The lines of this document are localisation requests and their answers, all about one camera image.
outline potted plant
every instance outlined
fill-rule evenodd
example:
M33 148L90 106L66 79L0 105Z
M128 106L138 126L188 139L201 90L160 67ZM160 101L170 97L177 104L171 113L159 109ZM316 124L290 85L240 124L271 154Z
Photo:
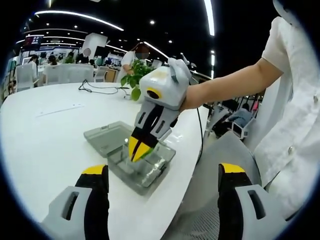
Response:
M141 95L139 85L140 79L148 73L151 73L154 68L144 65L142 61L137 59L132 64L132 70L134 72L133 75L127 74L121 79L121 86L123 87L125 84L129 84L130 87L133 88L131 92L131 99L133 101L137 101Z
M64 60L65 64L74 64L75 60L74 60L74 56L72 55L68 55L65 60Z

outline ceiling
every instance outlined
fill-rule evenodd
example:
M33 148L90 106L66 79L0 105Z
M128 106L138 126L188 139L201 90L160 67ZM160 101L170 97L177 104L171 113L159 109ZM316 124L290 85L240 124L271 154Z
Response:
M43 10L85 14L124 31L80 16L39 14L31 16L31 21L26 20L25 29L21 29L21 39L26 34L84 39L87 34L103 32L110 40L109 45L127 51L138 42L146 41L169 57L180 58L180 53L183 53L196 65L197 72L208 76L212 70L213 50L215 77L254 64L261 56L272 19L276 17L272 1L211 0L211 5L214 36L209 33L204 0L51 0L51 7ZM81 47L83 43L75 39L61 40L75 44L75 47ZM154 50L150 52L149 59L167 60Z

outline wire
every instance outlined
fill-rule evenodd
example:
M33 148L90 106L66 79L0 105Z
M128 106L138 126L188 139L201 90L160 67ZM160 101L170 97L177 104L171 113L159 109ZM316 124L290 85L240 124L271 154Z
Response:
M88 84L90 87L95 88L95 89L115 89L114 92L101 92L101 91L92 91L89 88L85 87L85 84ZM78 88L79 91L86 91L88 93L95 93L95 94L106 94L106 95L113 95L119 92L119 89L123 90L125 94L127 95L127 92L125 89L129 89L128 87L122 87L122 86L105 86L105 87L100 87L100 86L93 86L91 85L88 80L84 80L81 84L81 86Z
M197 84L199 84L199 82L198 82L194 77L192 77L192 79L193 79ZM196 161L196 164L198 164L198 162L200 161L200 158L201 158L201 156L202 156L202 152L203 152L203 150L204 150L204 138L202 137L202 124L201 124L201 117L200 117L200 113L199 113L199 108L198 108L198 107L196 108L196 111L197 111L197 113L198 113L199 124L200 124L200 135L201 135L201 150L200 150L198 159L197 159L197 161Z

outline yellow pad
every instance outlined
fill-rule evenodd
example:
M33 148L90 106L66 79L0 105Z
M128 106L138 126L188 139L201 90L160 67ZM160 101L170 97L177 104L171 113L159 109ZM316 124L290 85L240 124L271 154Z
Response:
M134 138L133 136L130 136L129 138L129 159L132 159L132 155L134 153L135 147L138 143L138 140L136 138ZM152 149L144 144L143 142L141 142L141 144L139 145L138 149L135 152L135 155L132 159L132 162L137 162L138 160L140 160L142 157L144 157L145 155L147 155L150 151L152 151Z
M132 162L137 162L138 160L140 160L142 157L144 157L146 154L148 154L148 152L151 150L151 148L147 145L145 145L143 142L140 144L140 146L138 147Z
M132 154L134 153L135 147L138 143L138 140L136 138L134 138L133 136L130 136L129 138L129 159L131 160L132 158Z
M238 165L233 165L233 164L230 164L230 163L221 163L221 165L223 166L224 172L226 174L229 174L229 173L245 173L245 170L243 170L243 168L238 166Z
M82 174L102 174L102 169L104 166L105 164L88 167L82 172Z

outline gray plastic container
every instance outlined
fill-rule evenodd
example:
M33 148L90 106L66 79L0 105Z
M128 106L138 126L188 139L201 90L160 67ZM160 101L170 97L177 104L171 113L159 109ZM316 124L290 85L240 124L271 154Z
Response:
M85 139L107 159L109 169L139 195L155 189L176 151L159 142L154 150L138 162L129 159L128 139L133 128L118 121L84 133Z

